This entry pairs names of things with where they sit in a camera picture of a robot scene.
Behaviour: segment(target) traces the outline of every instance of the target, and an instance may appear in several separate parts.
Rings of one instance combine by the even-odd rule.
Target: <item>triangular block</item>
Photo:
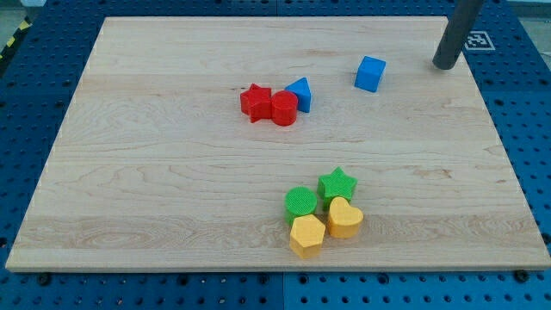
[[[293,92],[299,98],[298,110],[301,112],[309,113],[310,105],[312,102],[312,92],[308,85],[308,80],[303,77],[298,81],[290,84],[285,90]]]

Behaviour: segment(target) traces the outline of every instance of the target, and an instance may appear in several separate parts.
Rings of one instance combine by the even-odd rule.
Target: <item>yellow hexagon block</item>
[[[300,258],[318,256],[324,242],[325,225],[312,214],[295,218],[289,246]]]
[[[360,230],[362,221],[362,210],[352,207],[343,197],[335,197],[331,201],[327,226],[332,237],[353,237]]]

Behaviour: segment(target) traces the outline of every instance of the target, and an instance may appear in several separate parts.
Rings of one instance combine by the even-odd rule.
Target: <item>black cylinder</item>
[[[484,0],[459,0],[432,59],[436,67],[442,70],[454,67],[483,3]]]

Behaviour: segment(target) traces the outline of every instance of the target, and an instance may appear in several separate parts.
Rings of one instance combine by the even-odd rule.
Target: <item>blue pegboard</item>
[[[454,7],[452,0],[48,1],[0,80],[0,309],[551,308],[549,270],[14,275],[3,268],[105,16],[448,16]],[[505,1],[486,1],[474,28],[495,50],[463,52],[549,239],[551,73]]]

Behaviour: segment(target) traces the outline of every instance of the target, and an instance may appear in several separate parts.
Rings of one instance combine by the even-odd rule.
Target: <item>green star block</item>
[[[318,205],[318,197],[305,187],[296,187],[285,195],[285,221],[292,226],[295,218],[312,214]]]
[[[318,195],[324,201],[324,211],[329,210],[335,197],[343,197],[350,202],[357,183],[358,180],[344,174],[341,167],[337,167],[330,175],[319,177]]]

